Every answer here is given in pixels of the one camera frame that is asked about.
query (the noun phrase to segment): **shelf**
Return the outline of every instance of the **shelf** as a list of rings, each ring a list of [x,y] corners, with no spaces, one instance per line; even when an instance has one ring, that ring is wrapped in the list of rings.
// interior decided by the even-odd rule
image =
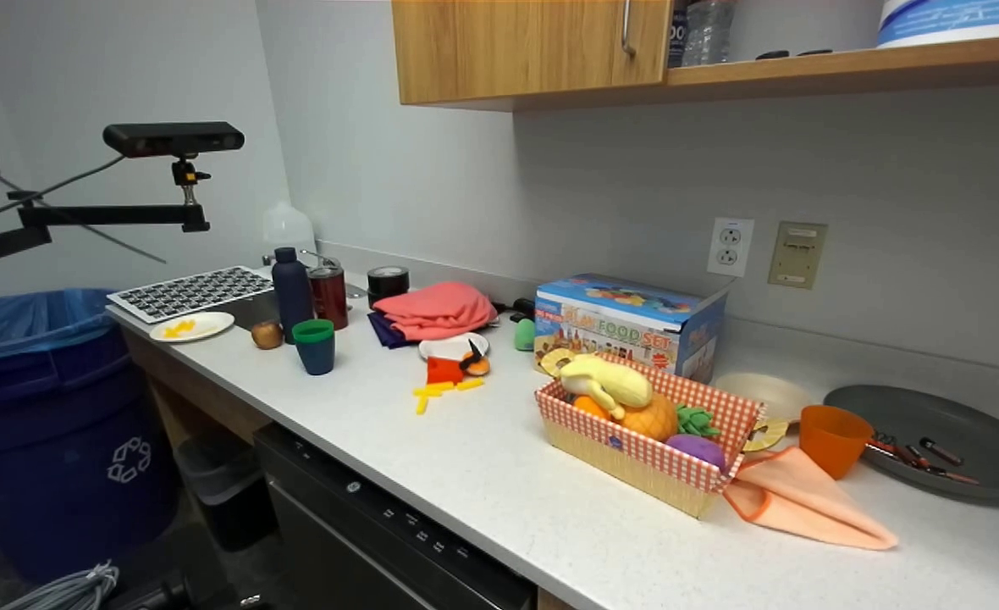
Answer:
[[[999,83],[999,36],[672,66],[663,83],[505,98],[505,107],[663,103],[781,94],[854,94]]]

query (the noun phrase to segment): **trash bin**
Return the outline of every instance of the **trash bin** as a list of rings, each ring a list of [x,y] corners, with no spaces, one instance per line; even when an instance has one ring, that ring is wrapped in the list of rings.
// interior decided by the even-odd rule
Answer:
[[[216,544],[249,547],[275,528],[259,451],[230,433],[203,433],[179,446],[177,463]]]
[[[0,553],[26,579],[156,537],[179,477],[104,290],[0,297]]]

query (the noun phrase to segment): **jar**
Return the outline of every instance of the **jar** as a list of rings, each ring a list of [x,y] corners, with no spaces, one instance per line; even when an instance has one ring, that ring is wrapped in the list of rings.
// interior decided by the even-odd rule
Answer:
[[[349,290],[344,267],[331,256],[312,267],[310,290],[317,302],[317,315],[329,317],[337,329],[349,324]]]
[[[717,63],[727,56],[735,0],[690,0],[681,63]]]

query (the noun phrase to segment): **dish rack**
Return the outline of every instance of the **dish rack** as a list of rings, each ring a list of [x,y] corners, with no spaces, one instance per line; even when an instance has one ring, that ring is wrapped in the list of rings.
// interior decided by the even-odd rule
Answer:
[[[747,401],[686,376],[672,376],[661,369],[648,369],[637,363],[622,363],[622,367],[643,373],[654,391],[667,397],[672,403],[707,410],[714,416],[725,460],[727,467],[735,467],[743,443],[758,425],[761,406],[756,401]],[[727,484],[727,473],[717,469],[714,463],[690,457],[686,451],[673,451],[613,420],[590,416],[576,410],[571,401],[572,397],[564,384],[548,384],[537,389],[538,416],[546,420],[546,436],[558,451],[695,517],[700,517],[711,497]]]
[[[234,302],[273,293],[273,277],[253,267],[216,267],[169,280],[136,284],[109,293],[126,315],[159,324],[177,315],[229,309]]]

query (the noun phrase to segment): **orange object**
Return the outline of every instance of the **orange object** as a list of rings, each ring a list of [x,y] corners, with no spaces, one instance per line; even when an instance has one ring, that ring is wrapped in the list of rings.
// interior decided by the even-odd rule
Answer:
[[[590,413],[590,416],[610,420],[610,413],[590,391],[578,391],[572,401],[572,406],[584,410],[584,413]]]
[[[275,323],[261,323],[250,329],[250,338],[259,349],[277,349],[285,342],[285,333]]]
[[[806,406],[799,422],[799,446],[820,463],[830,477],[844,477],[875,441],[875,425],[839,406]]]
[[[761,528],[854,547],[897,544],[897,536],[861,510],[799,446],[747,460],[725,497]]]
[[[679,430],[679,410],[667,397],[654,391],[643,410],[626,410],[622,425],[667,441]]]
[[[428,358],[428,384],[460,384],[463,376],[457,358]]]

